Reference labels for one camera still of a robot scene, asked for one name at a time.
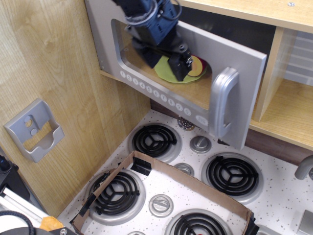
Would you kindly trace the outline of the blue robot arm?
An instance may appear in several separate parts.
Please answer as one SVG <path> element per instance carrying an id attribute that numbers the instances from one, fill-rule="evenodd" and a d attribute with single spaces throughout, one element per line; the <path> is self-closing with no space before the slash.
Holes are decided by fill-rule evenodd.
<path id="1" fill-rule="evenodd" d="M 192 70 L 188 45 L 177 32 L 182 13 L 169 0 L 115 0 L 125 14 L 132 35 L 132 45 L 139 56 L 154 68 L 162 56 L 168 57 L 169 67 L 177 81 L 183 81 Z"/>

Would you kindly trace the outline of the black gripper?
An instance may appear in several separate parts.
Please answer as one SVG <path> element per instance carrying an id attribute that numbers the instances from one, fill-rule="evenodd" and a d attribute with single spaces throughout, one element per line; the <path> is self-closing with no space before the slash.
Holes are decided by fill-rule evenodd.
<path id="1" fill-rule="evenodd" d="M 126 32 L 132 35 L 132 46 L 150 68 L 154 68 L 162 56 L 177 81 L 181 82 L 192 70 L 192 56 L 188 45 L 176 31 L 175 25 L 148 24 L 127 25 Z"/>

